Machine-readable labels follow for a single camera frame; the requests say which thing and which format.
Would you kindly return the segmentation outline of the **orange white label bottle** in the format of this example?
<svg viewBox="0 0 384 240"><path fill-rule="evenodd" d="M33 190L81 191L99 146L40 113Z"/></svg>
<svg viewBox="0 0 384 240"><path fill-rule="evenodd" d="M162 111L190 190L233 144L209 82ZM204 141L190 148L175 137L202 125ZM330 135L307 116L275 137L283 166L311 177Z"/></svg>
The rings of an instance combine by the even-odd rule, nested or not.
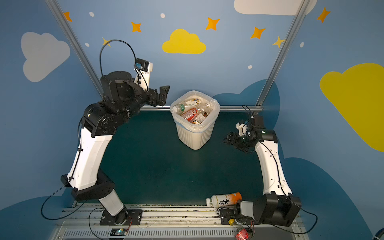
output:
<svg viewBox="0 0 384 240"><path fill-rule="evenodd" d="M242 195L237 192L226 195L213 195L206 199L207 207L219 208L235 205L238 201L242 201Z"/></svg>

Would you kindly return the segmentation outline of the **crane label clear bottle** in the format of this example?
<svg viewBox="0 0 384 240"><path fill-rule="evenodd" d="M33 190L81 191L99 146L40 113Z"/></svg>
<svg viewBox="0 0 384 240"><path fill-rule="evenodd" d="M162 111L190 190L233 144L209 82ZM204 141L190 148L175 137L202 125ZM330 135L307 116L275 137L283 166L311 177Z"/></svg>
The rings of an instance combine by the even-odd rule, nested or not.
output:
<svg viewBox="0 0 384 240"><path fill-rule="evenodd" d="M177 104L172 107L172 109L176 113L184 113L187 112L189 109L201 104L202 101L200 98L193 98L193 99L188 99L180 104Z"/></svg>

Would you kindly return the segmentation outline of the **red green label soda bottle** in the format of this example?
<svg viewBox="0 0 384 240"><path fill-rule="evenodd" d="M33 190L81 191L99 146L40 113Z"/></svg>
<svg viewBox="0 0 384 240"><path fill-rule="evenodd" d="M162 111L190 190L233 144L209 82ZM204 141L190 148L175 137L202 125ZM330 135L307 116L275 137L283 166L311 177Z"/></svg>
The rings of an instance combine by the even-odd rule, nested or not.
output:
<svg viewBox="0 0 384 240"><path fill-rule="evenodd" d="M183 117L185 120L190 122L198 113L199 112L196 108L192 108L192 109L188 110L187 112L183 113L181 115L181 117Z"/></svg>

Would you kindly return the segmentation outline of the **clear green cap water bottle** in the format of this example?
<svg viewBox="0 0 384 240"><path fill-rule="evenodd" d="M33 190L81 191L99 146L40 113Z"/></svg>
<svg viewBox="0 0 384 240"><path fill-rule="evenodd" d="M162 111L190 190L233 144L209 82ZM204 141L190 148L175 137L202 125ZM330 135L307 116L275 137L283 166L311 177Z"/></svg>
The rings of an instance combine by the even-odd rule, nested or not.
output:
<svg viewBox="0 0 384 240"><path fill-rule="evenodd" d="M210 102L201 103L198 106L196 106L199 113L208 112L210 110L210 107L211 107Z"/></svg>

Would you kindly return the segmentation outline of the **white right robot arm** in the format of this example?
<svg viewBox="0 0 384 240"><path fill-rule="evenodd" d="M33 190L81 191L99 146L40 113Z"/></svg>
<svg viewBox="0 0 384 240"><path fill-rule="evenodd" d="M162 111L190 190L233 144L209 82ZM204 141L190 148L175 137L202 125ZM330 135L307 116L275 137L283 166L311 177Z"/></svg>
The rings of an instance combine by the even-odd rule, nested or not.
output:
<svg viewBox="0 0 384 240"><path fill-rule="evenodd" d="M251 202L237 203L237 215L251 218L255 224L289 227L302 203L300 198L293 196L284 176L275 131L254 129L247 134L230 132L223 142L245 153L253 148L263 176L263 195Z"/></svg>

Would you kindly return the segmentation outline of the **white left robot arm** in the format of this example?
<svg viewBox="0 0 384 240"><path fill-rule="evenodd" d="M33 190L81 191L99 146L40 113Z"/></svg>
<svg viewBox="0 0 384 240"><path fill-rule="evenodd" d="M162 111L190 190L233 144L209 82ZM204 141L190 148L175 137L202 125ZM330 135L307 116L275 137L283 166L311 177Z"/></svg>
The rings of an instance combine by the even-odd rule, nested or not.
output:
<svg viewBox="0 0 384 240"><path fill-rule="evenodd" d="M169 86L159 90L141 87L124 71L101 77L103 98L89 105L80 121L80 142L68 174L61 177L72 188L77 201L99 200L111 217L125 214L125 207L115 191L115 184L101 170L104 153L118 127L128 123L144 105L164 106Z"/></svg>

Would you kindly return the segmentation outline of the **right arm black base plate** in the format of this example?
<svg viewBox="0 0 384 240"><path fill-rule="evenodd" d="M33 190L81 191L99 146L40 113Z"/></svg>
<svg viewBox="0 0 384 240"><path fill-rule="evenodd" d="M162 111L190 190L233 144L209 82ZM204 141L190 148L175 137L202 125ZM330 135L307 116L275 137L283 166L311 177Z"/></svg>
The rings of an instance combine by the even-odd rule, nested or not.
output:
<svg viewBox="0 0 384 240"><path fill-rule="evenodd" d="M221 225L229 225L229 220L233 219L237 224L251 226L255 220L251 217L246 217L240 214L234 208L222 207L217 209L217 215L221 221Z"/></svg>

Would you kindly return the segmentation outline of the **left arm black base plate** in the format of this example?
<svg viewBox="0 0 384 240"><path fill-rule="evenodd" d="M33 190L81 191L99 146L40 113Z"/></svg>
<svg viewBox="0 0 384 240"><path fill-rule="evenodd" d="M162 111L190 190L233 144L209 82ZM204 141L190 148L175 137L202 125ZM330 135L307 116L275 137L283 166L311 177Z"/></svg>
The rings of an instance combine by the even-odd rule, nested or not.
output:
<svg viewBox="0 0 384 240"><path fill-rule="evenodd" d="M141 223L143 211L138 209L122 209L116 216L107 210L103 211L100 226L138 226Z"/></svg>

